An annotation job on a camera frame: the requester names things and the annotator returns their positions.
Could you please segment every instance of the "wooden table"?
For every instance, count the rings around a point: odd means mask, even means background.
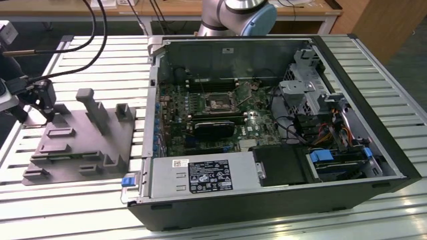
[[[336,17],[343,13],[332,9],[324,0],[304,4],[304,8],[281,7],[277,1],[277,21],[317,21],[321,22],[317,33],[328,34]],[[200,21],[201,0],[157,0],[167,21]],[[148,0],[140,0],[135,6],[137,15],[145,24],[148,34],[152,34],[151,22],[157,20]],[[109,21],[135,21],[128,6],[117,5],[107,10]],[[8,0],[0,2],[0,19],[11,22],[83,22],[91,21],[91,15],[81,0]]]

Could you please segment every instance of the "wooden cabinet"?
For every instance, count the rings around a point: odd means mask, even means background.
[[[331,34],[354,33],[386,64],[427,15],[427,0],[336,0],[343,8]]]

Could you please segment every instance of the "barcode sticker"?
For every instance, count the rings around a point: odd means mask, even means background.
[[[188,167],[188,159],[173,159],[172,161],[172,167],[179,168],[179,167]]]

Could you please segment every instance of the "green circuit board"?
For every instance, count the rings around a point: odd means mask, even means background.
[[[184,156],[188,152],[204,154],[209,150],[224,153],[240,152],[239,141],[255,140],[257,145],[280,143],[280,135],[273,126],[271,111],[267,109],[271,87],[259,87],[257,82],[239,81],[228,92],[193,92],[185,85],[167,84],[160,88],[163,120],[167,126],[167,156]],[[216,117],[215,113],[241,113],[244,117]],[[207,122],[235,120],[233,134],[215,140],[191,141],[191,127],[195,119],[188,116],[207,116]]]

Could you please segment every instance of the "blue latch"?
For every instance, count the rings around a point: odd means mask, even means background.
[[[363,152],[366,154],[366,157],[370,159],[372,157],[372,151],[368,147],[363,148]]]
[[[315,150],[309,153],[311,161],[315,163],[317,161],[332,161],[334,156],[330,150]]]
[[[124,177],[121,179],[121,187],[133,187],[135,186],[135,177]]]

